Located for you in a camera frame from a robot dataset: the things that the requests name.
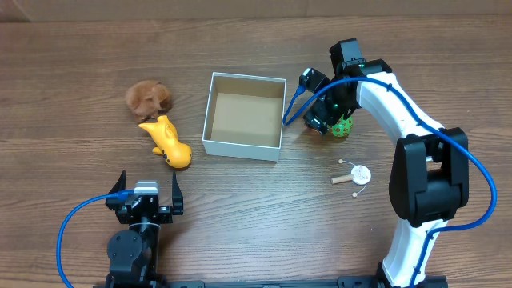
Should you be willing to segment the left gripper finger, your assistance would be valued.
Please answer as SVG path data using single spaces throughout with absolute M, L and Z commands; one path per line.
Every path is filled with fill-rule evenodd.
M 110 190 L 109 195 L 118 194 L 126 189 L 126 172 L 121 172 L 119 179 Z M 115 198 L 108 198 L 106 200 L 106 206 L 110 210 L 119 210 L 125 203 L 125 199 L 120 199 L 118 196 Z
M 173 172 L 172 178 L 172 214 L 183 215 L 184 214 L 184 201 L 181 189 L 177 182 L 177 175 Z

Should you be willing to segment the yellow toy whale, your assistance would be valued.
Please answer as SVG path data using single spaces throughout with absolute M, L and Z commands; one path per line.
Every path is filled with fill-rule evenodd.
M 155 147 L 152 153 L 161 155 L 169 166 L 184 169 L 191 163 L 191 148 L 179 141 L 177 129 L 166 115 L 158 116 L 156 122 L 144 122 L 138 127 L 153 139 Z

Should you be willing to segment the brown plush toy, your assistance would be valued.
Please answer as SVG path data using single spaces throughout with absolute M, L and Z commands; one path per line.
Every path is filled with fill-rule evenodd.
M 137 123 L 157 118 L 167 113 L 173 106 L 168 88 L 156 80 L 135 83 L 125 95 L 126 104 Z

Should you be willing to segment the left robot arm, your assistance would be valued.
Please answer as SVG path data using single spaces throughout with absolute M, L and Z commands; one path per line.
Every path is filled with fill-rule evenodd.
M 172 176 L 172 204 L 159 204 L 159 184 L 139 181 L 126 191 L 126 172 L 109 192 L 106 206 L 115 212 L 118 221 L 128 228 L 117 232 L 109 240 L 107 255 L 110 271 L 107 287 L 169 287 L 166 277 L 157 272 L 159 234 L 164 224 L 171 224 L 173 216 L 184 212 L 183 195 L 177 178 Z

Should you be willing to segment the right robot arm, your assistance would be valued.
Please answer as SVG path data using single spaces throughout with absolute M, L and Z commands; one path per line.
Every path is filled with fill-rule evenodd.
M 398 224 L 390 251 L 378 264 L 371 287 L 445 287 L 444 277 L 427 277 L 426 261 L 436 241 L 432 232 L 446 227 L 469 198 L 467 158 L 428 129 L 468 146 L 459 128 L 447 129 L 426 115 L 400 87 L 381 59 L 367 61 L 354 38 L 330 48 L 334 76 L 306 69 L 299 94 L 314 93 L 300 113 L 305 124 L 326 134 L 357 109 L 367 110 L 395 146 L 389 196 Z

